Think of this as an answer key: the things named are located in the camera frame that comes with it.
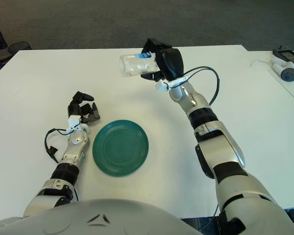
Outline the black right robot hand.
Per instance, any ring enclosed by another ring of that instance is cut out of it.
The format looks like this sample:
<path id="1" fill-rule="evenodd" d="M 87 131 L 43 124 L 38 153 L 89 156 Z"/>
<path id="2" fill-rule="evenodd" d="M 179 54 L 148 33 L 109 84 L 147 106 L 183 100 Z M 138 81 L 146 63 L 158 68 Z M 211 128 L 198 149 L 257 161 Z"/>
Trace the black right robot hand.
<path id="1" fill-rule="evenodd" d="M 177 48 L 154 38 L 148 38 L 142 50 L 142 53 L 144 52 L 155 53 L 155 62 L 159 71 L 145 73 L 141 75 L 141 78 L 157 82 L 160 79 L 173 81 L 182 77 L 184 64 L 182 55 Z"/>

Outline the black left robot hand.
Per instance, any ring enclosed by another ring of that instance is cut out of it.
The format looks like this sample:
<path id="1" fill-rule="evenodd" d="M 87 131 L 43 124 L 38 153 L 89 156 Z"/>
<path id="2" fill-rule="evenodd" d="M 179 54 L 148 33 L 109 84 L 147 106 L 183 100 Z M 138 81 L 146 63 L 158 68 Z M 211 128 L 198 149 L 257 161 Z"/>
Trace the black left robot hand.
<path id="1" fill-rule="evenodd" d="M 91 95 L 77 91 L 68 105 L 68 117 L 80 116 L 81 123 L 92 123 L 100 120 L 98 108 Z"/>

